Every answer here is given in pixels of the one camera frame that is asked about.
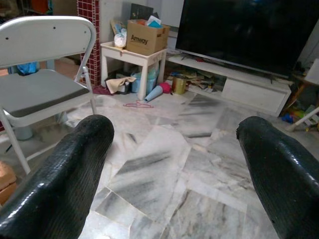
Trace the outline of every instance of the marble floor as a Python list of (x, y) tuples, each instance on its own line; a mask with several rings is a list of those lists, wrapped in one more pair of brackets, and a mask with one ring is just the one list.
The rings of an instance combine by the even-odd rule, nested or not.
[[(153, 108), (128, 108), (135, 94), (96, 95), (97, 111), (114, 124), (115, 138), (80, 239), (278, 239), (255, 191), (236, 139), (238, 123), (261, 116), (283, 130), (285, 122), (186, 92), (162, 95)], [(89, 104), (33, 125), (21, 142), (32, 154), (58, 141), (85, 116)], [(319, 133), (289, 133), (319, 158)], [(7, 136), (0, 160), (24, 173)], [(32, 168), (50, 154), (31, 160)]]

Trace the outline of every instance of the flat screen tv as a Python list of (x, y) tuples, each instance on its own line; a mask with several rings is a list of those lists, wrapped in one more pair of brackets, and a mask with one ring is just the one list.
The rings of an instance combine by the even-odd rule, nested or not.
[(319, 18), (319, 0), (184, 0), (176, 48), (287, 77)]

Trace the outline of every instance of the gray chair seat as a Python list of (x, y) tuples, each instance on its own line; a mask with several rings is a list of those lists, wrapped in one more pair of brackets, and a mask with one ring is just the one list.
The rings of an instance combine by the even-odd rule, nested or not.
[(29, 115), (88, 92), (70, 78), (48, 69), (0, 79), (0, 105), (14, 117)]

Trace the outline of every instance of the white side table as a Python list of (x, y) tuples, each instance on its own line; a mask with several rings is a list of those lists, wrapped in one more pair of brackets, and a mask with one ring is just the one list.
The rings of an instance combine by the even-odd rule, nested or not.
[(140, 89), (138, 92), (139, 100), (143, 100), (146, 96), (146, 85), (148, 76), (148, 66), (160, 61), (159, 77), (157, 83), (162, 83), (164, 78), (164, 68), (166, 59), (166, 49), (158, 51), (152, 55), (145, 56), (138, 53), (122, 50), (114, 46), (114, 42), (106, 42), (101, 44), (101, 85), (106, 86), (105, 79), (108, 77), (107, 57), (111, 57), (120, 61), (132, 63), (142, 66), (142, 75)]

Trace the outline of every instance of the cardboard box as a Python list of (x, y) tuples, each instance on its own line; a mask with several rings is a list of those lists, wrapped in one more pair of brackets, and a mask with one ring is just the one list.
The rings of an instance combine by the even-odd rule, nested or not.
[(149, 27), (138, 24), (145, 20), (129, 20), (127, 46), (128, 51), (149, 56), (157, 51), (167, 48), (169, 26), (162, 28)]

